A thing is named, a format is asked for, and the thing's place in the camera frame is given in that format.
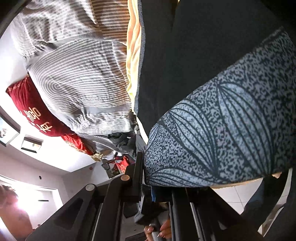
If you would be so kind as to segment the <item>person's hand with painted nails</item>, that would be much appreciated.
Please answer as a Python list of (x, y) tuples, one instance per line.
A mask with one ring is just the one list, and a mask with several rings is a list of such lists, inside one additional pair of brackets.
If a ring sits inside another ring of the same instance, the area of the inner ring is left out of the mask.
[[(154, 228), (151, 225), (146, 226), (144, 228), (144, 233), (145, 233), (147, 241), (154, 241), (154, 238), (152, 237), (153, 231), (154, 231)], [(171, 239), (171, 237), (172, 237), (172, 234), (171, 234), (171, 221), (169, 219), (167, 219), (163, 223), (163, 225), (161, 226), (161, 228), (159, 230), (158, 237), (165, 238), (166, 240)]]

